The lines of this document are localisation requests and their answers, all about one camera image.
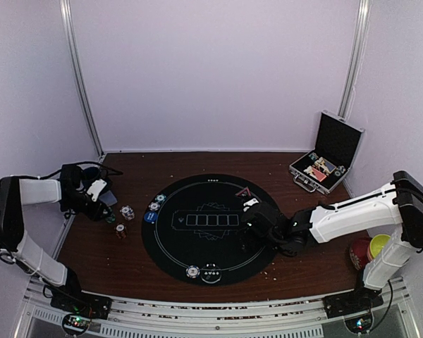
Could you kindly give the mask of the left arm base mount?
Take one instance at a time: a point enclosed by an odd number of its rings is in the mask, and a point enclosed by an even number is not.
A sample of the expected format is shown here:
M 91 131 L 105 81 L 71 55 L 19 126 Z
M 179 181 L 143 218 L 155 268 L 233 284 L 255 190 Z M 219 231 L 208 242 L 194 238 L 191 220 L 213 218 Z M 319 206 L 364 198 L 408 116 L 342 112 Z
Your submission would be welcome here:
M 91 319 L 108 318 L 112 299 L 106 296 L 82 293 L 79 299 L 71 296 L 56 294 L 50 301 L 51 307 L 61 309 L 65 312 L 81 315 Z

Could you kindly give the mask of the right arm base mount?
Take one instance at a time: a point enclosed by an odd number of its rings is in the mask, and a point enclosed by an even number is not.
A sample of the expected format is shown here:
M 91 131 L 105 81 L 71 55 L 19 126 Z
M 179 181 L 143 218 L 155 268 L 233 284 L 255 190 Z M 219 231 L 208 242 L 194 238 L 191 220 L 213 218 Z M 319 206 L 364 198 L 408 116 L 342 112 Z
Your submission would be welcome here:
M 384 304 L 383 297 L 376 292 L 344 292 L 325 296 L 323 298 L 324 310 L 327 318 L 337 318 L 353 313 L 371 310 L 373 307 Z

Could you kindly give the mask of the red triangular button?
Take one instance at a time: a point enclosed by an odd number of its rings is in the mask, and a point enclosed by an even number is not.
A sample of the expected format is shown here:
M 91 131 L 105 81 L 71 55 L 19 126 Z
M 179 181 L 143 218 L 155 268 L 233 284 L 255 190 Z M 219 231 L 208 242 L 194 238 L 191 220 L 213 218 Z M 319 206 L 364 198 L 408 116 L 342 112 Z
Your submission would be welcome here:
M 246 198 L 246 197 L 251 197 L 252 193 L 248 187 L 245 187 L 239 192 L 237 192 L 235 195 L 239 198 Z

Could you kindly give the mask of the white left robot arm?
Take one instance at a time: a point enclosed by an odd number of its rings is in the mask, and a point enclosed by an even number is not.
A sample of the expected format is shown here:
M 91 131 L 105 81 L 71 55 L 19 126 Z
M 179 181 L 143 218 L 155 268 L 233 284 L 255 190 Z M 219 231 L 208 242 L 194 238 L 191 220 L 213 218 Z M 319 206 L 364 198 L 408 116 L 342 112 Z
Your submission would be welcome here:
M 108 186 L 101 173 L 87 178 L 78 164 L 65 164 L 52 175 L 0 178 L 0 256 L 7 264 L 16 264 L 27 275 L 43 281 L 73 313 L 87 307 L 78 276 L 30 236 L 24 213 L 33 205 L 58 204 L 63 213 L 80 213 L 100 221 L 110 214 L 100 199 Z

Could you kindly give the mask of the green-white single poker chip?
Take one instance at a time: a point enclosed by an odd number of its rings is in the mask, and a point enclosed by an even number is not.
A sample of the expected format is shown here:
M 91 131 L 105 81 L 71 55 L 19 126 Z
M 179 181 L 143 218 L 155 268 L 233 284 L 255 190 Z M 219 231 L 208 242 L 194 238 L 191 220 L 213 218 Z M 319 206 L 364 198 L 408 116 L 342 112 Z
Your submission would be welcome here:
M 155 201 L 159 204 L 163 203 L 166 200 L 166 195 L 164 194 L 158 194 L 155 197 Z

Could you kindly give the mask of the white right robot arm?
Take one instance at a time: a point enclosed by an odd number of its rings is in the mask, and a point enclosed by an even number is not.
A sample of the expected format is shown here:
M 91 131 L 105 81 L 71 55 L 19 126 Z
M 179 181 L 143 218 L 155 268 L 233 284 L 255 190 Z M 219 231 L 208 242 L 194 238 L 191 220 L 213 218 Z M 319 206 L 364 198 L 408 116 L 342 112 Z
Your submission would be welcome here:
M 362 281 L 347 297 L 349 307 L 363 310 L 407 261 L 423 249 L 423 186 L 405 171 L 392 182 L 363 196 L 314 206 L 287 218 L 265 201 L 246 197 L 244 231 L 294 256 L 309 240 L 323 244 L 344 235 L 384 225 L 394 226 L 385 247 L 362 271 Z

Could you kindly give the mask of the blue round blind button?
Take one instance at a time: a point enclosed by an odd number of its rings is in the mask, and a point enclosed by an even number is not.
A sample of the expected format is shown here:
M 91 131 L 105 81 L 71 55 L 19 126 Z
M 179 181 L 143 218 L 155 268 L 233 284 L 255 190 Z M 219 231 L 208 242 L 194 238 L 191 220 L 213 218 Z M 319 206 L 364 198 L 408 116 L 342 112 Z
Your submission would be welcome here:
M 158 218 L 158 214 L 153 211 L 146 212 L 143 217 L 146 223 L 151 223 L 151 224 L 154 224 L 157 221 L 157 218 Z

